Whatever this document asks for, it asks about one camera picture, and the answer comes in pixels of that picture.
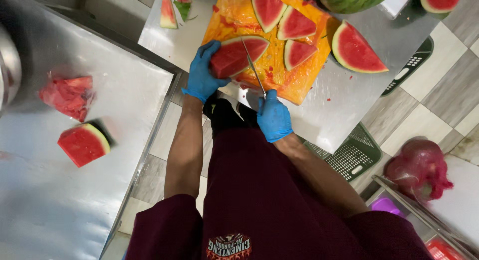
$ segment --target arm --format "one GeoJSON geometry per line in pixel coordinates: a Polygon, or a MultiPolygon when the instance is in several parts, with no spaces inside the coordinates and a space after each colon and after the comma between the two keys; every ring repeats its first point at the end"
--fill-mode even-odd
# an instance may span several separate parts
{"type": "Polygon", "coordinates": [[[291,160],[321,201],[340,217],[368,211],[349,183],[299,141],[291,129],[288,108],[276,95],[276,90],[269,90],[266,101],[260,99],[258,124],[266,140],[291,160]]]}
{"type": "Polygon", "coordinates": [[[211,56],[220,46],[219,41],[210,41],[198,49],[191,62],[187,89],[182,89],[183,110],[166,164],[165,198],[198,196],[203,166],[201,111],[207,98],[230,81],[213,78],[208,72],[211,56]]]}

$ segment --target knife blade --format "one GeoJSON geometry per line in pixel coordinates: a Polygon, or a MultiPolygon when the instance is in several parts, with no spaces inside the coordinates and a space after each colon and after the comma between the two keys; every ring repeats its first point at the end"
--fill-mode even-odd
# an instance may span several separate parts
{"type": "Polygon", "coordinates": [[[240,36],[241,42],[243,42],[244,49],[246,50],[246,58],[248,58],[248,63],[251,69],[253,70],[258,83],[260,84],[261,90],[263,91],[263,98],[266,100],[266,92],[264,91],[263,85],[261,84],[260,78],[258,77],[258,73],[256,73],[256,68],[253,65],[253,61],[251,60],[251,56],[249,55],[248,48],[246,48],[246,44],[244,43],[243,37],[240,36]]]}

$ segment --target watermelon in plastic bag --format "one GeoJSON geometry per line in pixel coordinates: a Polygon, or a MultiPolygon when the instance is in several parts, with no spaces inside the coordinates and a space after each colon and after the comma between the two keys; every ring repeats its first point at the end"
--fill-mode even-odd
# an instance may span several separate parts
{"type": "Polygon", "coordinates": [[[384,175],[396,183],[402,193],[426,203],[439,199],[445,189],[453,187],[446,177],[447,164],[440,147],[430,140],[412,140],[404,144],[384,175]]]}

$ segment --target blue glove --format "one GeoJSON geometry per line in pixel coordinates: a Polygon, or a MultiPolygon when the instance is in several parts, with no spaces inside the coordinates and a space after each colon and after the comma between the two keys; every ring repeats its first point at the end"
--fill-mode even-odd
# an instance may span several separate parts
{"type": "Polygon", "coordinates": [[[183,94],[194,96],[203,104],[218,88],[226,86],[231,79],[215,79],[208,71],[211,56],[221,47],[221,42],[212,40],[198,48],[195,58],[190,65],[190,75],[183,94]]]}
{"type": "Polygon", "coordinates": [[[276,142],[291,134],[291,116],[288,108],[279,102],[274,89],[266,92],[266,101],[260,98],[258,125],[268,142],[276,142]]]}

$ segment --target plastic bag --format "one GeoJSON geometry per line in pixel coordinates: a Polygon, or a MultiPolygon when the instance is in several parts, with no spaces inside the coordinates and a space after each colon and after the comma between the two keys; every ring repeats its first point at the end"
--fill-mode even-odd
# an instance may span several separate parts
{"type": "Polygon", "coordinates": [[[93,99],[92,89],[91,76],[71,80],[55,78],[49,81],[38,95],[45,104],[84,122],[93,99]]]}
{"type": "Polygon", "coordinates": [[[447,164],[439,146],[430,140],[412,140],[386,166],[384,175],[398,184],[402,193],[426,203],[439,199],[453,187],[446,177],[447,164]]]}

